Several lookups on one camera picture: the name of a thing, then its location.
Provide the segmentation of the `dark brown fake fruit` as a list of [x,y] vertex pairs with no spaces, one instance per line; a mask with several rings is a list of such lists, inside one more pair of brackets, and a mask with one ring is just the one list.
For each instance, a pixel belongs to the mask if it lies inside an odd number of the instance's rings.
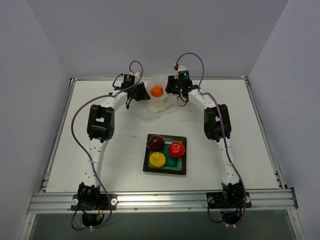
[[164,145],[165,141],[163,137],[158,134],[152,135],[146,143],[147,148],[154,152],[161,150]]

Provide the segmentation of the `red fake fruit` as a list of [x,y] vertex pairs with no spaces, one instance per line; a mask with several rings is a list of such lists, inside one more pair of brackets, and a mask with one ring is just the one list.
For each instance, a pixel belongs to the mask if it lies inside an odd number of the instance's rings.
[[182,158],[185,151],[185,146],[181,142],[172,142],[168,147],[169,155],[175,159]]

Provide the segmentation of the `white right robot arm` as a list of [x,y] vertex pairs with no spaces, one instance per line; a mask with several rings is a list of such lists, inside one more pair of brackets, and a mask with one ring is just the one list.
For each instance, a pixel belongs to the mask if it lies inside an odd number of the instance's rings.
[[188,70],[177,69],[168,77],[166,92],[179,95],[203,110],[204,134],[219,147],[222,200],[227,206],[246,201],[246,189],[242,177],[232,159],[231,121],[228,107],[218,104],[209,92],[203,92],[199,84],[193,84]]

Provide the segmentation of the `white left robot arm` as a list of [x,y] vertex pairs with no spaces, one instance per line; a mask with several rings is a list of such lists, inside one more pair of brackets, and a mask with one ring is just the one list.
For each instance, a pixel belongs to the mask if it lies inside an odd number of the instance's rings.
[[[140,85],[143,72],[131,72],[124,77],[123,86],[117,87],[115,93],[97,96],[84,103],[73,115],[71,120],[71,135],[79,147],[85,152],[89,161],[90,171],[86,173],[84,187],[92,187],[95,192],[88,192],[83,197],[83,204],[90,210],[95,210],[100,206],[101,190],[104,191],[106,198],[110,201],[107,189],[100,179],[101,168],[106,147],[109,140],[114,135],[115,113],[127,102],[128,94]],[[78,114],[91,103],[106,98],[106,101],[99,105],[92,105],[89,111],[87,122],[87,134],[90,140],[90,149],[86,149],[77,139],[74,124]]]

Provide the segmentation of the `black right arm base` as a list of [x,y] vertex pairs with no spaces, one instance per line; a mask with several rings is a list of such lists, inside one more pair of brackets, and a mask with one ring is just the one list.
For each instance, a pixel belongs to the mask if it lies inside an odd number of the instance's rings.
[[[252,207],[250,194],[238,182],[222,184],[222,191],[206,193],[207,215],[216,224],[236,228],[242,221],[247,208]],[[220,210],[219,218],[214,219],[210,210]]]

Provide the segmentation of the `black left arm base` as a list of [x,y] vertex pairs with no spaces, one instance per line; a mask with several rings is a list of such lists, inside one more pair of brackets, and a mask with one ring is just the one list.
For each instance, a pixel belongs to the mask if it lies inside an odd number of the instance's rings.
[[81,231],[102,227],[110,220],[117,204],[116,194],[102,193],[99,186],[86,185],[81,182],[71,201],[72,229]]

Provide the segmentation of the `yellow fake fruit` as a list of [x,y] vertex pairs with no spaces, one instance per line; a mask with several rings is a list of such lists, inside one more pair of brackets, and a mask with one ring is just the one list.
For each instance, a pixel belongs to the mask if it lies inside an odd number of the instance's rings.
[[149,156],[149,163],[155,168],[162,168],[166,161],[166,156],[162,152],[153,152]]

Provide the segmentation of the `orange fake fruit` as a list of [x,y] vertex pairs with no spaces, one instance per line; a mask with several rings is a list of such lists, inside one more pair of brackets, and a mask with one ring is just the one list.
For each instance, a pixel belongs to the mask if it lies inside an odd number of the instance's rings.
[[159,98],[164,94],[164,89],[160,85],[155,85],[151,88],[150,93],[153,97]]

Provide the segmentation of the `translucent white plastic bag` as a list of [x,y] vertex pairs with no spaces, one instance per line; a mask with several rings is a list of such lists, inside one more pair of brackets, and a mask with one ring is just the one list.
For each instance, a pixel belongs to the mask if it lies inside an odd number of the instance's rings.
[[[159,119],[161,116],[168,114],[169,110],[177,106],[177,97],[172,93],[166,93],[168,74],[155,74],[148,77],[144,81],[147,93],[150,96],[149,100],[133,101],[132,110],[141,120],[152,122]],[[161,97],[153,97],[151,88],[153,86],[162,86],[163,95]]]

